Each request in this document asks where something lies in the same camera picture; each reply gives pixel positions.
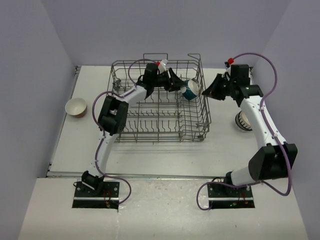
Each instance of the dishwasher rack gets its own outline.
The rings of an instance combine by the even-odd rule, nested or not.
[[[206,97],[201,93],[206,89],[200,54],[190,53],[189,59],[172,60],[167,53],[145,53],[143,58],[161,61],[168,59],[167,68],[172,68],[182,80],[195,81],[199,96],[186,100],[180,91],[167,92],[155,88],[143,101],[129,108],[126,126],[116,142],[201,142],[209,131],[211,116]],[[123,94],[134,84],[128,77],[128,69],[136,60],[117,60],[111,65],[108,89]],[[144,74],[148,60],[132,65],[130,76],[134,81]]]

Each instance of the white bowl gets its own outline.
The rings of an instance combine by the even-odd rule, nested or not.
[[[65,112],[75,118],[81,118],[86,115],[87,103],[83,98],[71,98],[64,107]]]

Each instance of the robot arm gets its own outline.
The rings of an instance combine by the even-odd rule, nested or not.
[[[112,146],[121,133],[127,121],[128,109],[132,105],[149,97],[154,88],[164,88],[168,92],[178,91],[185,82],[174,71],[166,69],[167,60],[146,65],[142,80],[120,96],[106,96],[104,99],[98,124],[100,129],[99,145],[95,158],[89,164],[87,171],[82,174],[81,181],[87,187],[98,191],[104,176]]]
[[[213,83],[202,94],[216,100],[232,97],[238,107],[248,118],[256,138],[258,151],[251,158],[248,166],[228,172],[225,182],[234,186],[241,186],[260,182],[262,180],[285,178],[288,176],[285,157],[279,147],[284,147],[292,167],[298,150],[295,144],[288,144],[286,139],[276,128],[266,104],[260,106],[263,93],[258,85],[250,85],[249,66],[247,64],[233,64],[227,66],[224,74],[218,74]],[[267,123],[274,131],[279,143],[267,127]]]

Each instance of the wire rack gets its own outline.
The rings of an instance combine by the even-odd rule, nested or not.
[[[117,138],[118,142],[184,142],[203,141],[211,123],[208,100],[201,95],[206,89],[200,54],[188,54],[189,59],[171,60],[167,53],[145,53],[143,58],[161,61],[168,59],[167,68],[172,68],[182,80],[195,81],[200,95],[186,100],[180,91],[167,92],[154,89],[147,99],[129,108],[126,126]],[[123,94],[133,87],[128,77],[129,66],[135,60],[117,60],[111,66],[108,89]],[[130,76],[137,81],[144,74],[150,61],[135,63]]]

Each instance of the metal wire basket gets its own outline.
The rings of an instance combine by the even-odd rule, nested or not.
[[[167,53],[145,53],[143,58],[154,61],[168,59],[167,68],[172,68],[182,80],[195,81],[199,96],[191,101],[180,91],[167,92],[156,88],[151,96],[129,108],[126,126],[117,138],[118,142],[183,142],[203,141],[209,131],[211,116],[200,54],[188,54],[187,60],[171,60]],[[112,84],[115,93],[123,94],[133,87],[128,77],[129,66],[135,60],[117,60],[111,66],[108,89]],[[130,76],[137,81],[144,74],[144,60],[133,64]]]

